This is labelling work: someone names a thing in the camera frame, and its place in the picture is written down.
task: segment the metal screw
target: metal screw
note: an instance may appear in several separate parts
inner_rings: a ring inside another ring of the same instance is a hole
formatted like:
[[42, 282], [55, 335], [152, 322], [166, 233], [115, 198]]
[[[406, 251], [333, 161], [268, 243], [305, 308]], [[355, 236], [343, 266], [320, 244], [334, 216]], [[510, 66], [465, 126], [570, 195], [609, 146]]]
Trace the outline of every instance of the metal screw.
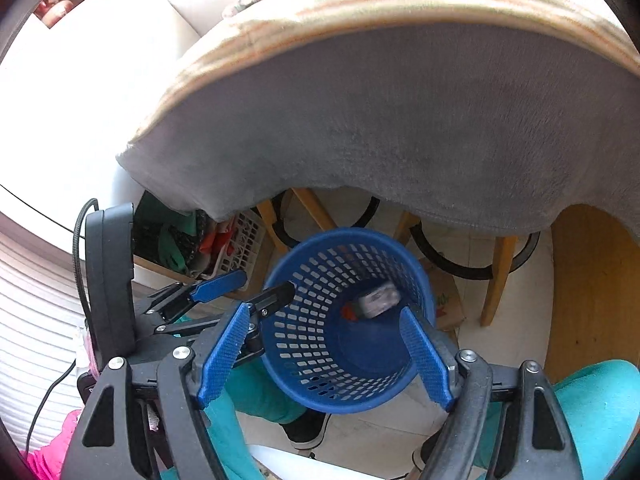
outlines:
[[461, 350], [460, 359], [467, 363], [474, 363], [478, 359], [478, 354], [476, 354], [473, 350]]
[[535, 361], [527, 361], [526, 367], [532, 374], [537, 374], [540, 371], [540, 365]]
[[114, 357], [109, 361], [109, 368], [111, 370], [119, 370], [124, 365], [124, 359], [122, 357]]
[[186, 359], [190, 354], [191, 349], [188, 346], [178, 346], [178, 348], [174, 348], [172, 353], [176, 359]]

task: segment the mesh basket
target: mesh basket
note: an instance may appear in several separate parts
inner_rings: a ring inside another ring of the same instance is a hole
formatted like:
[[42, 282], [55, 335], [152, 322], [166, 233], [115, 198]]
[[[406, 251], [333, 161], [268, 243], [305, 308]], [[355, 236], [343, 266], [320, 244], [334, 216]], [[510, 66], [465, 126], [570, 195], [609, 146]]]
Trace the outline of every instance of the mesh basket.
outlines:
[[[355, 413], [401, 392], [416, 369], [399, 332], [403, 306], [416, 303], [435, 324], [422, 266], [401, 244], [360, 228], [334, 229], [296, 246], [267, 285], [296, 285], [294, 301], [262, 322], [264, 364], [287, 395], [328, 413]], [[343, 305], [391, 280], [400, 303], [373, 319], [342, 316]]]

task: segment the gray plush fabric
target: gray plush fabric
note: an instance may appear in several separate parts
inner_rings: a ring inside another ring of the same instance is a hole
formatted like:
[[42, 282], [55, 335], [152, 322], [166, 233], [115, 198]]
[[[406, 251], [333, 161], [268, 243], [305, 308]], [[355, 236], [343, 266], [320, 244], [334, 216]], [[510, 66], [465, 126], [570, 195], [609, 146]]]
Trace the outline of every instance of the gray plush fabric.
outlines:
[[353, 186], [436, 222], [548, 228], [574, 203], [640, 235], [640, 79], [534, 32], [437, 23], [337, 36], [191, 94], [118, 160], [215, 219]]

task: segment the black handle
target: black handle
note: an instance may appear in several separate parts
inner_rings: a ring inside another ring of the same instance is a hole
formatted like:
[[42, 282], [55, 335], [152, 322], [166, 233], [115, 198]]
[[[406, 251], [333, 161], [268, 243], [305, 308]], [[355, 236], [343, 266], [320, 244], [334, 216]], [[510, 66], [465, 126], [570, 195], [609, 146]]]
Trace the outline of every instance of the black handle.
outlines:
[[487, 480], [582, 480], [574, 439], [558, 398], [535, 361], [524, 361], [518, 390], [502, 406]]
[[134, 399], [129, 364], [116, 357], [82, 410], [66, 452], [62, 480], [158, 480], [146, 405]]
[[442, 427], [420, 480], [468, 478], [478, 449], [491, 398], [493, 375], [490, 366], [475, 352], [458, 352], [456, 361], [465, 384], [454, 411]]
[[193, 358], [193, 350], [186, 358], [169, 354], [158, 365], [158, 397], [171, 457], [180, 480], [228, 480], [187, 388]]

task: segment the wooden edge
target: wooden edge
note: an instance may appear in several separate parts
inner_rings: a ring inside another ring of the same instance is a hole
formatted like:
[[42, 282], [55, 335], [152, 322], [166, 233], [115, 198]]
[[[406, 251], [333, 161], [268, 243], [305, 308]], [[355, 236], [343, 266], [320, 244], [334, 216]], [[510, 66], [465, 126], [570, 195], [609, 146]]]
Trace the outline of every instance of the wooden edge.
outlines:
[[287, 254], [289, 248], [276, 236], [275, 231], [273, 230], [273, 224], [276, 222], [276, 211], [273, 208], [273, 203], [271, 200], [265, 200], [264, 202], [260, 202], [257, 206], [258, 212], [262, 217], [262, 221], [264, 222], [264, 226], [267, 229], [267, 233], [269, 234], [269, 238], [274, 243], [276, 249], [280, 254]]
[[322, 231], [330, 231], [338, 227], [313, 190], [308, 187], [293, 187], [292, 190]]
[[484, 306], [480, 315], [480, 326], [489, 326], [494, 320], [500, 304], [500, 298], [507, 283], [511, 270], [513, 253], [515, 252], [517, 236], [497, 237], [494, 245], [494, 262], [492, 269], [494, 277], [489, 281], [489, 287], [484, 297]]
[[402, 211], [400, 215], [400, 219], [398, 221], [398, 225], [396, 226], [396, 230], [394, 232], [394, 240], [397, 240], [402, 245], [407, 245], [409, 239], [411, 238], [411, 233], [409, 229], [420, 222], [420, 217], [414, 215], [413, 213], [409, 213], [408, 211]]
[[149, 260], [145, 260], [140, 256], [136, 256], [135, 254], [133, 256], [133, 263], [139, 267], [143, 267], [143, 269], [162, 274], [163, 276], [166, 276], [171, 280], [175, 280], [176, 282], [185, 283], [186, 285], [191, 285], [191, 283], [196, 282], [196, 280], [194, 280], [191, 276], [180, 274], [180, 272], [175, 272], [174, 270], [167, 269], [162, 265], [158, 265], [150, 262]]

